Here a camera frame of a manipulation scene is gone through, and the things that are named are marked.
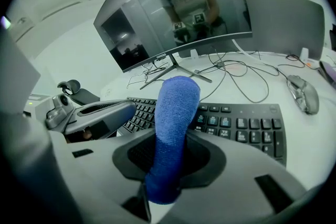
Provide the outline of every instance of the blue sock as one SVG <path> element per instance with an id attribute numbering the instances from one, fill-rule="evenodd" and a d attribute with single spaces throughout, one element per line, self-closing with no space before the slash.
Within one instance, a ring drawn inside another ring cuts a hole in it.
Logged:
<path id="1" fill-rule="evenodd" d="M 166 80 L 155 109 L 154 165 L 146 175 L 148 200 L 171 204 L 178 197 L 176 190 L 183 165 L 185 133 L 200 102 L 200 89 L 187 77 Z"/>

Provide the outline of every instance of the keyboard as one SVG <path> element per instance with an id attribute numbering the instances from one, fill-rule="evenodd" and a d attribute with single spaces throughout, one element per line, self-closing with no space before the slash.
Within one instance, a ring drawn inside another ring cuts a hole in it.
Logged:
<path id="1" fill-rule="evenodd" d="M 127 135 L 155 128 L 155 99 L 128 97 L 134 117 L 118 129 Z M 286 166 L 286 133 L 278 104 L 200 103 L 189 129 L 253 146 Z"/>

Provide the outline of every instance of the monitor stand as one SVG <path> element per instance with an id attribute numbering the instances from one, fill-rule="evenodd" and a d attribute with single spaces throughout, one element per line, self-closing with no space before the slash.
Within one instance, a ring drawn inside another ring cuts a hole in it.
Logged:
<path id="1" fill-rule="evenodd" d="M 143 88 L 145 88 L 146 86 L 148 86 L 149 84 L 151 84 L 152 82 L 158 80 L 159 78 L 161 78 L 162 76 L 166 75 L 167 73 L 169 73 L 170 71 L 174 70 L 174 69 L 180 69 L 180 70 L 183 70 L 185 71 L 186 73 L 189 73 L 195 77 L 198 77 L 206 82 L 209 82 L 209 83 L 212 83 L 212 80 L 211 79 L 208 79 L 204 76 L 201 76 L 200 74 L 197 74 L 197 73 L 194 73 L 184 67 L 181 67 L 179 66 L 179 64 L 176 62 L 175 58 L 172 56 L 172 55 L 169 55 L 169 58 L 172 60 L 173 62 L 173 66 L 171 67 L 168 67 L 166 70 L 162 71 L 162 73 L 160 73 L 158 76 L 156 76 L 154 79 L 152 79 L 151 81 L 147 82 L 144 86 L 142 86 L 140 88 L 140 90 L 142 90 Z"/>

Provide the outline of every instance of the monitor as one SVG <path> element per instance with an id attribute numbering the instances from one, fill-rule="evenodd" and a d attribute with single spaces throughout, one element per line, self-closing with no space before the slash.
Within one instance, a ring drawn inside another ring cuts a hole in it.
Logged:
<path id="1" fill-rule="evenodd" d="M 252 36 L 246 0 L 106 0 L 94 26 L 123 72 L 183 50 Z"/>

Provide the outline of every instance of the logo on monitor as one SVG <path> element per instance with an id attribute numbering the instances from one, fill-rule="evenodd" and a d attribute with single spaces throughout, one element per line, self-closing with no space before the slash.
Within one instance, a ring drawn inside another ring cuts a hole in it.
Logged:
<path id="1" fill-rule="evenodd" d="M 165 56 L 167 56 L 167 54 L 161 54 L 161 55 L 157 56 L 156 58 L 160 59 L 160 58 L 165 57 Z"/>

